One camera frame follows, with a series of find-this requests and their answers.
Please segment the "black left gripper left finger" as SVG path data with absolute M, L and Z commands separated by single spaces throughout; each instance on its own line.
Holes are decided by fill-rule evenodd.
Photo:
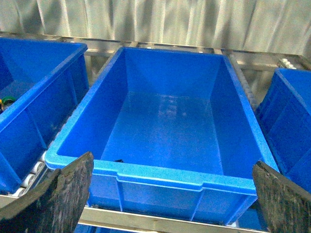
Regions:
M 2 233 L 72 233 L 89 198 L 94 156 L 86 152 L 0 210 Z

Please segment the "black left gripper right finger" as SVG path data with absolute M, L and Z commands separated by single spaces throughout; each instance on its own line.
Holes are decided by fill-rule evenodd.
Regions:
M 311 231 L 311 194 L 263 161 L 252 176 L 268 230 L 272 233 Z

